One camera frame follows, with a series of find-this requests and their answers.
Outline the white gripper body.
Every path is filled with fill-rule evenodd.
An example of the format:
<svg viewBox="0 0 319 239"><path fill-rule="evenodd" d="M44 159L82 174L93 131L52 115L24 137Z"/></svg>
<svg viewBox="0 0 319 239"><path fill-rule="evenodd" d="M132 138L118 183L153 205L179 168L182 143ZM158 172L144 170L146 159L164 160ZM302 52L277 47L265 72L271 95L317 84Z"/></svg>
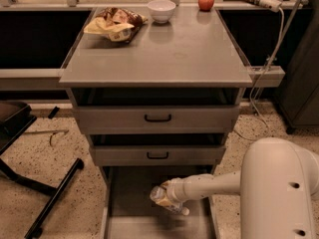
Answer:
<svg viewBox="0 0 319 239"><path fill-rule="evenodd" d="M166 195L171 202L184 203L188 201L188 195L185 193L185 180L174 178L166 183Z"/></svg>

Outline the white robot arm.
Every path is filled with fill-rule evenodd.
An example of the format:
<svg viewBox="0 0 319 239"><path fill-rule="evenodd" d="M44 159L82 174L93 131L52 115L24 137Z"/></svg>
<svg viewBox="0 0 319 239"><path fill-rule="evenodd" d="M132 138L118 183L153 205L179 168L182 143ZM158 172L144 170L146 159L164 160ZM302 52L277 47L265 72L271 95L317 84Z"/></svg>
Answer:
<svg viewBox="0 0 319 239"><path fill-rule="evenodd" d="M185 202L213 194L240 196L241 239L316 239L312 202L319 197L319 155L288 140L263 138L249 147L239 171L173 178L150 198L186 215Z"/></svg>

